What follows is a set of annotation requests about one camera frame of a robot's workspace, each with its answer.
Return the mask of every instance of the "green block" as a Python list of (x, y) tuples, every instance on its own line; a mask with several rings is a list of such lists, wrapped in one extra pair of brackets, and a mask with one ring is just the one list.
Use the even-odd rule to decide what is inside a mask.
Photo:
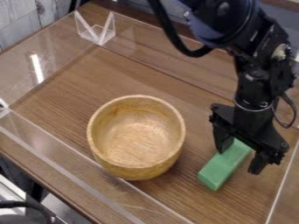
[(235, 138), (229, 148), (221, 154), (217, 153), (200, 169), (199, 180), (212, 191), (219, 190), (249, 152), (248, 146)]

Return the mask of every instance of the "wooden table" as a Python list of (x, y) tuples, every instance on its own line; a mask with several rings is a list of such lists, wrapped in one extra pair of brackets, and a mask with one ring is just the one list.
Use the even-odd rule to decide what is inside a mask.
[[(155, 23), (149, 15), (137, 14), (135, 10), (125, 6), (119, 7), (109, 1), (87, 3), (81, 7), (83, 16), (89, 20), (96, 21), (100, 14), (108, 13), (99, 6), (100, 4), (113, 11)], [(179, 29), (188, 35), (184, 27)], [(223, 52), (215, 52), (205, 59), (211, 74), (217, 75), (213, 60), (220, 61), (223, 67), (232, 69), (228, 56), (224, 56)], [(280, 166), (268, 166), (259, 176), (247, 173), (252, 158), (249, 157), (217, 192), (208, 190), (196, 179), (199, 169), (215, 154), (208, 122), (209, 106), (213, 102), (231, 104), (229, 100), (93, 45), (41, 87), (13, 104), (12, 109), (80, 153), (76, 154), (76, 158), (84, 155), (93, 159), (85, 134), (89, 117), (105, 102), (121, 95), (133, 94), (159, 97), (179, 109), (185, 121), (187, 137), (183, 154), (173, 168), (159, 178), (132, 182), (132, 186), (193, 223), (263, 223), (285, 173), (291, 153), (287, 154)], [(279, 127), (277, 129), (291, 144), (292, 151), (297, 130), (293, 128), (284, 130)], [(47, 144), (45, 138), (31, 139), (31, 141), (37, 141), (41, 147)], [(92, 222), (129, 223), (121, 219), (116, 210), (103, 203), (103, 200), (95, 199), (89, 187), (92, 186), (92, 189), (105, 187), (107, 180), (99, 173), (92, 172), (93, 164), (85, 163), (88, 160), (83, 159), (83, 156), (81, 159), (72, 159), (71, 153), (59, 144), (51, 146), (52, 149), (44, 152), (44, 155), (47, 159), (55, 161), (55, 165), (67, 167), (69, 172), (64, 172), (51, 163), (44, 163), (5, 136), (1, 136), (0, 146), (1, 153)], [(79, 185), (79, 179), (84, 180), (85, 185)], [(139, 218), (145, 219), (145, 223), (161, 223), (159, 217), (163, 215), (156, 211), (147, 211), (145, 207), (135, 207), (133, 204), (125, 205), (124, 208), (143, 210), (144, 213)]]

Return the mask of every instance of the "black wire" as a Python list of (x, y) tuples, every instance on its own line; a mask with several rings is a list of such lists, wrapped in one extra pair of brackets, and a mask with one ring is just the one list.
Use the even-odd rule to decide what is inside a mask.
[(187, 46), (184, 45), (184, 43), (177, 35), (177, 32), (173, 28), (172, 21), (168, 18), (165, 9), (164, 9), (160, 1), (159, 0), (148, 0), (148, 3), (153, 10), (153, 14), (156, 15), (156, 18), (161, 24), (163, 31), (164, 31), (168, 39), (171, 40), (173, 46), (176, 47), (176, 49), (183, 54), (185, 54), (187, 56), (193, 57), (193, 58), (199, 58), (199, 57), (204, 56), (207, 53), (209, 53), (212, 51), (212, 48), (209, 48), (208, 46), (204, 46), (195, 51), (192, 51), (187, 48)]
[(289, 99), (289, 97), (287, 96), (287, 94), (281, 94), (281, 98), (284, 100), (284, 102), (288, 104), (288, 106), (291, 107), (292, 111), (293, 111), (293, 119), (292, 121), (288, 123), (288, 124), (284, 124), (279, 118), (276, 117), (276, 112), (275, 112), (275, 109), (272, 107), (272, 111), (273, 111), (273, 115), (275, 115), (275, 120), (276, 122), (280, 124), (280, 126), (285, 129), (289, 129), (292, 126), (293, 126), (293, 123), (295, 123), (295, 118), (296, 118), (296, 106), (295, 106), (295, 103), (293, 101)]
[(45, 217), (47, 223), (52, 224), (52, 217), (47, 212), (45, 208), (43, 208), (43, 206), (28, 201), (16, 201), (16, 200), (0, 201), (0, 208), (14, 208), (14, 207), (29, 207), (37, 210)]

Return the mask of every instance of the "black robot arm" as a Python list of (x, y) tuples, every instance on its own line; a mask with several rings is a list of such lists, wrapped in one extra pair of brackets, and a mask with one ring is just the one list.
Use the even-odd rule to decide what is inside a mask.
[[(267, 164), (280, 164), (288, 150), (273, 126), (279, 98), (289, 104), (296, 117), (295, 105), (285, 95), (296, 78), (295, 53), (287, 33), (263, 12), (257, 0), (180, 0), (193, 36), (204, 44), (201, 49), (191, 51), (176, 34), (160, 1), (148, 0), (148, 3), (181, 53), (201, 57), (212, 48), (221, 48), (235, 58), (235, 107), (212, 104), (209, 121), (219, 152), (237, 138), (256, 151), (248, 172), (259, 174)], [(293, 121), (279, 123), (289, 128)]]

